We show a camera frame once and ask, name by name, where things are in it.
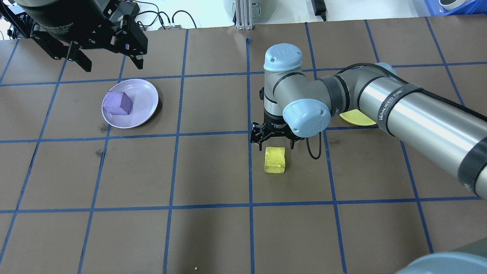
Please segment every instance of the yellow cube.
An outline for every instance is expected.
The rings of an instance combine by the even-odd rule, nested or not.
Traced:
[[[283,174],[286,168],[285,152],[286,148],[283,147],[266,147],[264,172]]]

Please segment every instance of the yellow object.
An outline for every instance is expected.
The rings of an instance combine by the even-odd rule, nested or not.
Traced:
[[[356,126],[372,126],[375,125],[375,122],[370,119],[369,117],[365,116],[365,114],[361,113],[358,109],[353,109],[351,111],[344,112],[340,114],[340,117],[351,123],[352,125]]]
[[[283,174],[286,168],[285,152],[283,147],[266,147],[264,172]]]

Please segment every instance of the blue tape line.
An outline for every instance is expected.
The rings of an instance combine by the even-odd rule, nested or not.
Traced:
[[[125,67],[125,59],[127,58],[127,56],[123,56],[123,59],[122,59],[122,64],[120,66],[120,72],[118,74],[118,83],[120,83],[122,81],[122,73],[123,73],[123,69]],[[108,130],[107,130],[107,134],[105,136],[105,145],[103,146],[103,153],[101,155],[101,159],[100,159],[100,166],[98,168],[98,174],[96,176],[96,183],[95,183],[95,187],[94,187],[94,191],[93,191],[93,199],[92,199],[92,204],[91,204],[91,208],[90,208],[90,216],[88,217],[88,224],[86,225],[86,233],[85,233],[85,238],[83,240],[83,247],[81,249],[81,256],[79,257],[79,264],[78,264],[78,274],[81,274],[81,270],[83,269],[83,262],[85,260],[85,254],[86,254],[86,246],[88,244],[88,238],[90,237],[90,230],[91,230],[91,223],[92,223],[92,220],[93,220],[93,213],[94,213],[94,207],[95,207],[95,204],[96,204],[96,198],[98,196],[98,188],[100,186],[100,180],[101,180],[101,174],[102,174],[102,171],[103,171],[103,164],[105,163],[105,156],[107,154],[107,148],[108,148],[108,142],[110,141],[110,132],[112,130],[112,126],[108,125]]]
[[[23,87],[23,86],[42,86],[42,85],[56,85],[56,82],[40,82],[40,83],[19,83],[19,84],[2,84],[0,87]]]
[[[453,76],[451,75],[450,69],[448,68],[447,61],[445,60],[445,57],[443,56],[443,53],[440,48],[440,44],[438,43],[438,40],[436,39],[436,36],[434,35],[433,28],[431,27],[430,20],[428,20],[427,17],[425,17],[426,24],[428,25],[428,28],[430,29],[431,36],[433,37],[434,44],[436,45],[436,48],[438,49],[438,53],[440,54],[441,60],[443,61],[443,65],[445,66],[445,69],[447,70],[448,77],[450,78],[451,84],[453,85],[453,89],[455,90],[455,93],[457,94],[458,100],[460,101],[460,104],[462,106],[465,106],[462,96],[460,95],[460,92],[458,91],[458,88],[455,84],[455,81],[453,80]]]
[[[250,229],[250,273],[255,273],[255,249],[254,249],[254,197],[252,186],[252,145],[250,143],[250,131],[252,130],[251,105],[250,105],[250,42],[252,39],[245,40],[245,51],[247,56],[247,134],[248,145],[248,201],[249,201],[249,229]]]
[[[330,159],[330,148],[328,146],[328,137],[326,135],[326,131],[323,132],[323,139],[325,142],[326,163],[328,165],[328,175],[330,177],[330,187],[332,191],[333,210],[335,211],[335,222],[337,225],[338,245],[340,247],[341,265],[343,268],[343,273],[347,274],[347,264],[345,262],[345,251],[343,248],[343,239],[341,235],[340,216],[338,214],[338,201],[337,201],[337,195],[335,193],[335,183],[333,181],[332,163]]]
[[[187,56],[187,41],[188,41],[189,30],[186,30],[186,37],[184,42],[184,53],[183,53],[183,69],[181,71],[181,90],[179,92],[179,110],[178,110],[178,125],[176,129],[176,143],[174,145],[174,158],[172,161],[172,178],[171,178],[171,192],[169,196],[169,210],[168,210],[168,223],[166,227],[166,242],[164,245],[164,259],[162,266],[162,273],[166,274],[168,270],[168,254],[169,254],[169,235],[171,232],[171,220],[172,220],[172,205],[174,203],[174,187],[176,183],[176,164],[178,161],[178,149],[179,149],[179,133],[181,130],[181,112],[183,109],[183,92],[184,92],[184,78],[186,72],[186,56]]]
[[[118,79],[93,79],[93,80],[63,81],[60,84],[79,84],[79,83],[116,82],[116,81],[118,81]]]
[[[38,139],[27,139],[27,140],[2,140],[0,144],[10,144],[10,143],[35,143]]]
[[[308,22],[304,23],[304,28],[306,28],[306,36],[308,37],[309,51],[311,53],[311,63],[313,65],[313,76],[315,77],[315,80],[317,80],[318,76],[316,75],[315,54],[313,53],[313,44],[311,43],[311,36],[309,35]]]
[[[447,63],[448,66],[486,65],[486,64],[487,62]]]
[[[314,72],[314,76],[315,76],[315,80],[316,80],[318,78],[316,75],[315,56],[313,54],[313,45],[311,43],[311,37],[309,35],[308,23],[304,23],[304,26],[306,28],[306,35],[308,37],[309,49],[311,52],[311,63],[313,64],[313,72]],[[333,174],[332,174],[332,168],[331,168],[330,152],[328,149],[328,139],[326,137],[326,131],[323,131],[323,137],[324,137],[324,142],[325,142],[326,162],[328,164],[328,175],[330,177],[330,187],[331,187],[331,192],[332,192],[332,197],[333,197],[333,210],[335,212],[335,222],[337,225],[337,235],[338,235],[338,245],[340,248],[340,255],[341,255],[341,265],[343,268],[343,273],[347,274],[347,264],[345,262],[345,252],[343,250],[343,240],[342,240],[342,236],[341,236],[340,217],[338,215],[337,196],[335,194],[335,185],[333,183]]]
[[[393,68],[442,67],[445,64],[393,65]]]
[[[333,205],[333,201],[306,201],[306,202],[267,202],[254,203],[254,207],[267,206],[306,206],[306,205]]]
[[[441,201],[475,201],[482,200],[477,196],[460,197],[431,197],[420,198],[421,202]],[[373,199],[373,200],[338,200],[339,205],[348,204],[387,204],[387,203],[415,203],[415,198],[406,199]],[[333,201],[303,201],[303,202],[260,202],[252,203],[252,207],[276,207],[276,206],[307,206],[307,205],[333,205]],[[142,206],[142,207],[105,207],[105,208],[54,208],[54,209],[19,209],[18,213],[56,213],[56,212],[112,212],[112,211],[146,211],[146,210],[186,210],[204,208],[241,208],[250,207],[250,203],[235,204],[201,204],[201,205],[172,205],[172,206]],[[0,214],[14,213],[15,210],[3,210]]]
[[[228,134],[248,134],[248,131],[238,130],[238,131],[180,133],[179,136],[205,136],[205,135],[228,135]]]
[[[402,153],[404,154],[404,160],[406,161],[406,166],[408,167],[409,178],[411,179],[412,190],[414,192],[414,198],[416,204],[418,205],[419,216],[421,217],[421,223],[423,224],[423,230],[425,232],[426,242],[428,244],[428,249],[430,253],[433,253],[433,245],[431,244],[430,233],[428,232],[428,226],[426,225],[425,216],[423,213],[423,207],[421,206],[421,200],[419,199],[418,190],[416,189],[416,182],[414,181],[414,176],[412,175],[411,165],[409,163],[408,152],[406,151],[406,146],[401,141]]]
[[[19,45],[19,39],[17,39],[17,42],[15,42],[14,49],[12,50],[12,53],[10,54],[10,58],[7,61],[7,65],[5,66],[5,69],[3,70],[3,73],[1,74],[0,78],[0,83],[3,82],[3,79],[5,78],[5,74],[7,74],[8,67],[10,66],[10,62],[12,61],[12,58],[14,57],[15,50],[17,50],[17,46]]]
[[[185,75],[185,77],[214,77],[214,76],[234,76],[234,75],[247,75],[247,72],[234,72],[234,73],[214,73],[214,74],[192,74]]]
[[[375,48],[374,38],[372,37],[372,32],[370,31],[369,22],[366,19],[364,20],[364,22],[365,22],[365,27],[367,28],[367,32],[369,33],[370,43],[372,44],[375,60],[377,63],[379,63],[380,62],[379,55],[377,54],[377,49]]]
[[[10,226],[8,228],[7,236],[5,237],[5,241],[3,243],[3,247],[2,247],[2,250],[0,253],[0,264],[3,260],[3,256],[5,255],[5,250],[7,248],[8,240],[10,239],[10,235],[12,233],[12,229],[14,227],[15,220],[17,219],[17,214],[19,213],[20,204],[22,203],[22,199],[23,199],[24,194],[25,194],[25,189],[27,187],[27,183],[29,181],[30,173],[32,171],[32,166],[34,165],[34,161],[36,159],[37,151],[39,150],[40,140],[42,139],[42,135],[44,134],[44,130],[46,129],[47,120],[49,119],[49,114],[51,113],[51,109],[53,107],[54,99],[56,98],[57,90],[59,88],[59,82],[61,81],[61,77],[62,77],[62,74],[64,73],[65,68],[66,68],[66,60],[64,60],[64,63],[63,63],[62,68],[61,68],[61,72],[59,73],[59,78],[57,79],[57,85],[53,91],[53,95],[51,96],[51,102],[49,103],[49,107],[47,109],[46,117],[44,118],[44,122],[42,124],[42,128],[41,128],[40,133],[39,133],[39,139],[37,140],[36,148],[34,149],[34,153],[32,155],[32,159],[31,159],[31,162],[29,164],[29,168],[27,169],[27,174],[25,175],[25,180],[24,180],[24,183],[22,185],[22,189],[20,191],[20,196],[19,196],[19,199],[17,201],[17,206],[15,208],[14,215],[12,216],[12,221],[10,222]]]
[[[389,204],[389,203],[412,203],[416,199],[379,199],[379,200],[345,200],[338,201],[339,205],[353,205],[353,204]]]
[[[143,79],[143,80],[151,80],[151,79],[170,79],[170,78],[181,78],[181,75],[169,75],[169,76],[149,76],[149,77],[131,77],[131,78],[122,78],[122,81],[130,80],[130,79]]]
[[[110,136],[110,139],[159,138],[159,137],[176,137],[176,134],[149,134],[149,135]]]
[[[465,197],[436,197],[436,198],[420,198],[422,202],[440,202],[440,201],[472,201],[482,200],[478,196],[465,196]]]
[[[40,142],[85,142],[85,141],[101,141],[105,137],[93,138],[60,138],[60,139],[41,139]]]

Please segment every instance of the purple block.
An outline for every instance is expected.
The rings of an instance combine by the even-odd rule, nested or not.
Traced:
[[[109,91],[103,101],[103,108],[112,115],[129,115],[132,110],[132,100],[121,91]]]

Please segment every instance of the plate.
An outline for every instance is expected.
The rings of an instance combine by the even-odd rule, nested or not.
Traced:
[[[116,84],[110,91],[125,92],[133,102],[129,115],[112,115],[103,108],[103,98],[101,114],[108,124],[116,128],[133,128],[145,123],[154,114],[159,102],[155,87],[142,79],[125,80]]]

